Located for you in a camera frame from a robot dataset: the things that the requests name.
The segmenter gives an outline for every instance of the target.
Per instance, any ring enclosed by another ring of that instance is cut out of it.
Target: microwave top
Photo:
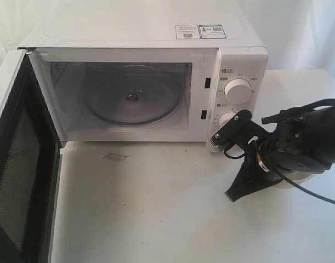
[[[64,0],[19,48],[263,47],[234,0]]]

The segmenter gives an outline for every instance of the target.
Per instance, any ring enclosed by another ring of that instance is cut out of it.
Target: microwave door
[[[48,262],[60,141],[24,50],[0,68],[0,262]]]

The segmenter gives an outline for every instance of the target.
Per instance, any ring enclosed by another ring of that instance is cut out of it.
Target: warning label
[[[176,25],[176,39],[200,39],[198,25]]]
[[[202,39],[226,38],[222,25],[198,25]]]

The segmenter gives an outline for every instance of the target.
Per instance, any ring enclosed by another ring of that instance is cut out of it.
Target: white wall
[[[237,0],[270,69],[325,68],[335,78],[335,0]]]

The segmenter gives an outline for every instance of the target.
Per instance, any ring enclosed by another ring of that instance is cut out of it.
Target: white backdrop
[[[0,65],[60,1],[0,0]],[[335,78],[335,0],[237,1],[269,52],[268,68],[325,68]]]

